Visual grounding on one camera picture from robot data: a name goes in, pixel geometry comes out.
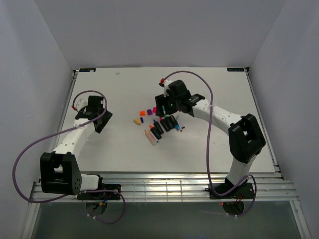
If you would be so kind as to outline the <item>pink cap black highlighter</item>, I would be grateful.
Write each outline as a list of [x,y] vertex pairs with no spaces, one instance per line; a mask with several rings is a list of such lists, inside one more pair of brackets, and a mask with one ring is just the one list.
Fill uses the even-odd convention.
[[167,125],[167,123],[166,123],[166,121],[165,121],[164,118],[160,118],[160,119],[159,119],[159,122],[160,122],[160,124],[162,125],[162,127],[164,128],[164,130],[165,130],[166,132],[169,132],[169,131],[170,131],[170,128],[168,127],[168,125]]

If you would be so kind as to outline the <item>purple cap black highlighter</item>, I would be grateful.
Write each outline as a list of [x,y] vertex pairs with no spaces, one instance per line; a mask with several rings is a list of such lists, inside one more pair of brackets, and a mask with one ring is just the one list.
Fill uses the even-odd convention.
[[160,123],[158,121],[156,121],[155,119],[153,120],[154,123],[154,127],[157,129],[157,131],[159,132],[160,135],[164,134],[164,131],[160,125]]

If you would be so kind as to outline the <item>light blue cap black highlighter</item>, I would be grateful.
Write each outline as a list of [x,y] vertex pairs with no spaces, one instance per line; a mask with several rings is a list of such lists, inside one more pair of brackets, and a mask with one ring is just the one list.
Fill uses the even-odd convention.
[[173,126],[177,131],[179,131],[179,125],[178,125],[178,122],[177,122],[177,120],[175,119],[174,115],[170,115],[170,116],[169,116],[169,119],[170,119],[170,121],[171,121],[172,126]]

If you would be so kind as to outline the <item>orange cap black highlighter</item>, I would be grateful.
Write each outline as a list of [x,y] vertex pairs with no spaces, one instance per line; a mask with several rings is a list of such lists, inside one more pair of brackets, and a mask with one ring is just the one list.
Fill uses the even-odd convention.
[[152,132],[152,134],[154,135],[154,137],[157,139],[157,140],[160,140],[162,138],[160,132],[157,130],[157,128],[153,125],[149,125],[150,127],[150,131]]

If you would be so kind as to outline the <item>peach highlighter cap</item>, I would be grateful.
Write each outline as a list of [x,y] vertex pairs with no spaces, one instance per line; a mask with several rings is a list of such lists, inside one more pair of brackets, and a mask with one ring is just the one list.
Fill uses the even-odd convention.
[[142,122],[140,119],[136,118],[136,119],[134,119],[134,123],[137,125],[140,125]]

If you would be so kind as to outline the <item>black cap silver pen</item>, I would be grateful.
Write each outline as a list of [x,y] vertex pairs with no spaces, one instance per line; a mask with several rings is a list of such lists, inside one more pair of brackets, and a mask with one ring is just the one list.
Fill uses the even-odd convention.
[[181,129],[184,129],[185,126],[184,126],[184,124],[182,123],[182,120],[181,120],[180,116],[177,116],[177,117],[178,117],[178,120],[179,120],[180,128],[181,128]]

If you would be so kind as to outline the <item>peach pastel highlighter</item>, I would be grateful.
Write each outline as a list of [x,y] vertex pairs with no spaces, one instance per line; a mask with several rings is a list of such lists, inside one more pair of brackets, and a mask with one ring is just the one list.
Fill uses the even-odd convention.
[[152,137],[152,135],[150,134],[150,131],[149,130],[146,130],[145,129],[145,136],[147,137],[147,139],[150,141],[150,143],[155,146],[157,143],[156,141],[154,140],[154,138]]

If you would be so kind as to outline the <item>small blue cap white marker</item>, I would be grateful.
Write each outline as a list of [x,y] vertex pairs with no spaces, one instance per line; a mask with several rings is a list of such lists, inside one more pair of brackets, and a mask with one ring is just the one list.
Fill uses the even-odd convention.
[[152,135],[152,137],[154,138],[154,140],[156,141],[156,143],[159,142],[159,140],[155,137],[155,135],[150,131],[150,134]]

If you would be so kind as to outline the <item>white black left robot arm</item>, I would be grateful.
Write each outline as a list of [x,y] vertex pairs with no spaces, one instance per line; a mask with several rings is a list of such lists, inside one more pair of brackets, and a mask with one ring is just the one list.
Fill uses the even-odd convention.
[[112,113],[103,104],[103,97],[89,96],[88,102],[78,111],[71,130],[52,152],[40,157],[41,188],[44,193],[76,195],[88,191],[100,199],[106,193],[98,175],[82,174],[77,157],[93,133],[101,133]]

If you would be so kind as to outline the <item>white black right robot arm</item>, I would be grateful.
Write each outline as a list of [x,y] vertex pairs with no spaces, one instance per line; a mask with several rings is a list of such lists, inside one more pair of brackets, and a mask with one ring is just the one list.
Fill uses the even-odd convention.
[[256,117],[252,114],[241,116],[214,106],[204,96],[192,95],[182,80],[161,79],[159,85],[163,94],[155,97],[158,117],[183,112],[208,122],[228,136],[233,161],[225,178],[225,192],[231,198],[238,197],[254,159],[266,145]]

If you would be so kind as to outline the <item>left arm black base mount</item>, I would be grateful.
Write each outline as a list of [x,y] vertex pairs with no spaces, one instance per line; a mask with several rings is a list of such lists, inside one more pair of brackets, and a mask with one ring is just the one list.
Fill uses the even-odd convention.
[[120,200],[121,184],[104,184],[96,190],[81,192],[77,195],[77,200],[81,201],[103,201],[103,200]]

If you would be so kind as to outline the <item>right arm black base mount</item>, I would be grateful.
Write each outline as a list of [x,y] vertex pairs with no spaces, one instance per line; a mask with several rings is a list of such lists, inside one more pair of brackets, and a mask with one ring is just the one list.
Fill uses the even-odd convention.
[[[213,184],[213,187],[217,194],[224,194],[231,189],[231,187],[226,183]],[[209,193],[210,199],[253,199],[254,197],[254,188],[252,183],[240,185],[229,194],[224,196],[218,196],[211,190],[210,186],[208,186],[208,188],[205,188],[205,192]]]

